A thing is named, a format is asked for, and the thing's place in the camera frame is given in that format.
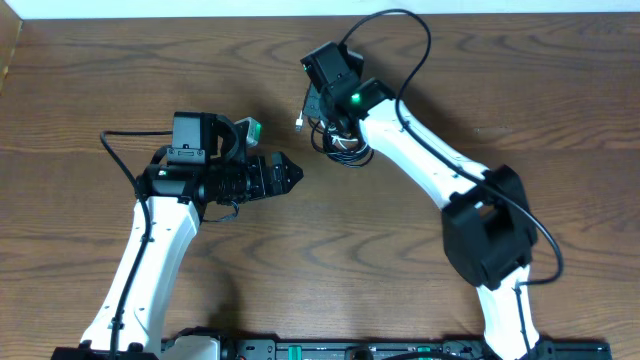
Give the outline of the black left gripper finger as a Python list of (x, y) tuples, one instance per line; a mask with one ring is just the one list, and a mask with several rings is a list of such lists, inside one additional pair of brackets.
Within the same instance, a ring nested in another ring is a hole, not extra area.
[(301, 170), (273, 169), (271, 172), (271, 195), (288, 194), (303, 177), (304, 173)]
[(286, 173), (299, 173), (300, 167), (291, 161), (283, 152), (273, 152), (271, 154), (272, 165), (279, 167)]

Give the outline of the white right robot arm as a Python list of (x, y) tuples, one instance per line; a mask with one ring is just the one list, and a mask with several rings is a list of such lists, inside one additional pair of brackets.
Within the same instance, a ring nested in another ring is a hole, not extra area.
[(528, 290), (557, 281), (564, 259), (531, 212), (506, 165), (473, 161), (426, 128), (383, 81), (363, 80), (364, 59), (347, 41), (327, 42), (300, 61), (310, 79), (302, 115), (313, 148), (349, 168), (379, 153), (406, 173), (441, 212), (445, 255), (478, 294), (484, 341), (499, 359), (539, 359)]

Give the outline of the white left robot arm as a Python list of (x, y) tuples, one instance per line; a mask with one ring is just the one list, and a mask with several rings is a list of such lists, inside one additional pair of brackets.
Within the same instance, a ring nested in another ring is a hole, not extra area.
[(302, 169), (284, 153), (249, 155), (261, 126), (219, 114), (177, 112), (170, 144), (139, 176), (131, 233), (108, 294), (75, 347), (55, 359), (234, 359), (235, 342), (205, 328), (166, 340), (163, 326), (184, 255), (210, 203), (240, 204), (289, 193)]

